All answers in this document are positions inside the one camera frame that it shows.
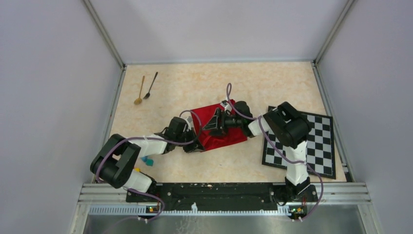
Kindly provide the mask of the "red cloth napkin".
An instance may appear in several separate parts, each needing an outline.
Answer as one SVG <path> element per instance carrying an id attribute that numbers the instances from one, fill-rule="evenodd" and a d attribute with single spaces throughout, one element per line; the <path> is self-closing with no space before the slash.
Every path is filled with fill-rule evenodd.
<path id="1" fill-rule="evenodd" d="M 190 114 L 193 118 L 193 130 L 196 135 L 199 135 L 197 139 L 204 146 L 204 152 L 247 141 L 247 137 L 242 133 L 241 129 L 238 128 L 230 129 L 225 136 L 209 136 L 208 131 L 203 130 L 203 127 L 212 118 L 216 108 L 220 108 L 224 111 L 228 110 L 234 114 L 235 111 L 231 108 L 230 104 L 234 105 L 235 102 L 236 101 L 232 99 L 230 101 L 224 100 L 221 103 L 191 110 Z"/>

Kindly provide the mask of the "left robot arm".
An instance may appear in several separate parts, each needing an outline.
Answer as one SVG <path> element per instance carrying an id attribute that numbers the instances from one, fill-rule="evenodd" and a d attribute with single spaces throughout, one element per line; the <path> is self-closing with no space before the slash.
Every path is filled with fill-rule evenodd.
<path id="1" fill-rule="evenodd" d="M 151 201 L 156 196 L 155 180 L 136 171 L 136 162 L 150 162 L 150 156 L 167 154 L 176 147 L 187 153 L 202 151 L 198 139 L 201 129 L 199 120 L 174 117 L 164 130 L 149 136 L 125 138 L 113 134 L 91 162 L 90 171 L 99 182 L 116 189 L 135 190 L 142 200 Z"/>

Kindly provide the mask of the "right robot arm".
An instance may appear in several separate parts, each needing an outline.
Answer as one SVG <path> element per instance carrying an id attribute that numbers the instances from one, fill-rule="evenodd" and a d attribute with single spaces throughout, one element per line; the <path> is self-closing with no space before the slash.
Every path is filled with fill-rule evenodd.
<path id="1" fill-rule="evenodd" d="M 216 108 L 214 115 L 202 128 L 210 136 L 223 137 L 230 129 L 239 128 L 246 137 L 263 135 L 271 131 L 279 143 L 285 147 L 287 162 L 285 176 L 286 196 L 298 201 L 305 195 L 310 185 L 306 165 L 307 137 L 311 131 L 309 121 L 289 102 L 283 102 L 264 115 L 253 118 L 245 101 L 231 104 L 224 102 L 225 109 Z"/>

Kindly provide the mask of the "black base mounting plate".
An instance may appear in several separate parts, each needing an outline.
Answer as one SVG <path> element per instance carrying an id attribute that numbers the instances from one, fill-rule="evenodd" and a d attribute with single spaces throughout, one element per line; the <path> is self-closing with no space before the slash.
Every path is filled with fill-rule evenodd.
<path id="1" fill-rule="evenodd" d="M 193 204 L 199 211 L 271 211 L 281 205 L 316 202 L 314 185 L 294 195 L 285 183 L 163 183 L 148 190 L 150 196 L 128 192 L 128 203 L 165 203 L 165 211 L 188 211 Z"/>

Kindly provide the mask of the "teal cube block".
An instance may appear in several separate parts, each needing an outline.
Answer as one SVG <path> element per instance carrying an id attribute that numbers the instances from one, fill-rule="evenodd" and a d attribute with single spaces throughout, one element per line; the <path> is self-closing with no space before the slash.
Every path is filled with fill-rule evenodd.
<path id="1" fill-rule="evenodd" d="M 153 166 L 154 161 L 153 161 L 153 159 L 148 158 L 148 159 L 146 160 L 145 164 L 146 164 L 147 166 Z"/>

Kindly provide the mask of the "black fork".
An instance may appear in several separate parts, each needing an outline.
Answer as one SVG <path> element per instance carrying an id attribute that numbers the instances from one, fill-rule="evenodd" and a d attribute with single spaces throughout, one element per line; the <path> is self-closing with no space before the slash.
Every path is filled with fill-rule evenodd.
<path id="1" fill-rule="evenodd" d="M 154 78 L 153 78 L 153 80 L 152 80 L 152 82 L 151 82 L 151 85 L 150 85 L 150 87 L 149 87 L 149 90 L 148 90 L 148 92 L 145 94 L 145 96 L 143 97 L 143 99 L 148 99 L 148 98 L 150 97 L 150 92 L 151 92 L 151 90 L 152 90 L 153 84 L 154 84 L 157 76 L 158 76 L 158 71 L 155 73 Z"/>

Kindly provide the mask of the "gold spoon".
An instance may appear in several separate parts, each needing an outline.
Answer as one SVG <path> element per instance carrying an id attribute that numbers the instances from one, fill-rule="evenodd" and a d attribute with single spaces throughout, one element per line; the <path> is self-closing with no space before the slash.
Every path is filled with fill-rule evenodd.
<path id="1" fill-rule="evenodd" d="M 140 85 L 140 89 L 139 89 L 139 95 L 138 95 L 138 98 L 134 101 L 134 105 L 139 105 L 143 101 L 143 99 L 142 99 L 142 90 L 143 90 L 144 82 L 145 82 L 145 76 L 142 76 L 141 85 Z"/>

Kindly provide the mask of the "black white checkerboard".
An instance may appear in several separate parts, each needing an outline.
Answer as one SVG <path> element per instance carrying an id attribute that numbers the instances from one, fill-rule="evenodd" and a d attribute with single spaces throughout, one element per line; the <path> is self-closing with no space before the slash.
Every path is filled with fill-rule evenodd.
<path id="1" fill-rule="evenodd" d="M 307 163 L 320 176 L 336 179 L 333 118 L 308 112 L 301 112 L 301 114 L 307 118 L 312 127 L 307 138 Z M 267 135 L 272 143 L 264 140 L 262 165 L 286 169 L 287 162 L 272 146 L 275 145 L 283 154 L 286 152 L 286 147 L 279 142 L 272 131 L 267 132 Z"/>

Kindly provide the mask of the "aluminium front rail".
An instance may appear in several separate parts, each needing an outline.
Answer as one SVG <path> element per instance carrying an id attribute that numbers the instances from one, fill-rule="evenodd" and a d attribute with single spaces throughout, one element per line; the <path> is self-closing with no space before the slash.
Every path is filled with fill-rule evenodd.
<path id="1" fill-rule="evenodd" d="M 371 198 L 364 183 L 313 183 L 289 198 L 282 183 L 161 183 L 154 197 L 107 184 L 84 184 L 78 203 L 94 215 L 281 215 L 304 213 L 313 205 L 364 205 Z"/>

